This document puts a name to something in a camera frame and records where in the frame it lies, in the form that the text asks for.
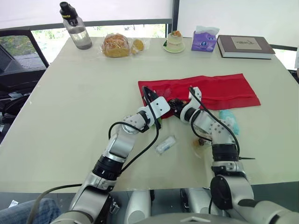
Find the silver metal arm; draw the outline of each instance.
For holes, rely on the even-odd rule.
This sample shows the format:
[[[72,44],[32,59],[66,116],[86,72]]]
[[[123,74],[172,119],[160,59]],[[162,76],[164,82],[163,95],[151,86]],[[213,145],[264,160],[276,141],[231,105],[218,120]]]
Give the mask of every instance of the silver metal arm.
[[[201,99],[201,92],[194,87],[194,93]],[[291,212],[275,203],[254,200],[252,187],[246,177],[243,164],[239,161],[235,142],[230,133],[207,112],[199,110],[199,102],[189,94],[190,102],[183,107],[176,102],[172,109],[184,123],[191,123],[212,139],[215,177],[211,181],[211,195],[214,204],[226,210],[232,218],[251,224],[295,224],[299,214]],[[232,124],[220,120],[227,127]]]
[[[163,97],[156,98],[150,104],[156,118],[170,110]],[[154,118],[148,106],[139,108],[137,114],[126,116],[123,121],[142,131],[146,131],[148,126],[154,124]],[[109,191],[115,186],[117,177],[121,174],[122,165],[132,151],[138,133],[129,126],[117,126],[104,153],[74,196],[70,211],[59,216],[52,224],[93,224],[106,221],[112,202]]]

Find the red cloth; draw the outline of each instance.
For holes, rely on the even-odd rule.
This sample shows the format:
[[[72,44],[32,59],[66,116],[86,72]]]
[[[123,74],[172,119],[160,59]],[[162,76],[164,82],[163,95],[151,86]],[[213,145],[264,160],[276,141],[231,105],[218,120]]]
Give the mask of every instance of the red cloth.
[[[202,94],[202,103],[211,110],[261,105],[243,74],[214,77],[197,76],[159,81],[139,81],[138,86],[142,96],[143,93],[141,87],[147,86],[151,90],[155,90],[158,96],[165,97],[167,101],[175,98],[189,101],[188,88],[190,86],[197,86]]]

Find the book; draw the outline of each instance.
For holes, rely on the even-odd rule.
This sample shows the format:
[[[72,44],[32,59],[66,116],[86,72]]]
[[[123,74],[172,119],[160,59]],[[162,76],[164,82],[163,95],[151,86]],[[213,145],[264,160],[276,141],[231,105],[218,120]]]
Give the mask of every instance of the book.
[[[217,43],[222,57],[271,59],[275,54],[261,36],[219,35]]]

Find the tissue box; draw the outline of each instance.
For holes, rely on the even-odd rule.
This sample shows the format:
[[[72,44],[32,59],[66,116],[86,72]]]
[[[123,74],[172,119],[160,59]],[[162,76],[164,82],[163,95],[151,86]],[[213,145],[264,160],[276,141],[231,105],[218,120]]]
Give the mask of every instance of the tissue box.
[[[191,50],[213,52],[217,39],[215,35],[211,35],[207,32],[196,34],[193,33],[193,42]]]

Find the water bottle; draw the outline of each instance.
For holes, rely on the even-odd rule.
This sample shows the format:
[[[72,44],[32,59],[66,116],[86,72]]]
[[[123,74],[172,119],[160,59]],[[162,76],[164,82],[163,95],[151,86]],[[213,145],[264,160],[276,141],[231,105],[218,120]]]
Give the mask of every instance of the water bottle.
[[[69,32],[77,48],[85,50],[92,46],[92,41],[86,31],[82,19],[78,16],[74,7],[63,1],[60,3],[60,14],[63,18],[63,24]]]

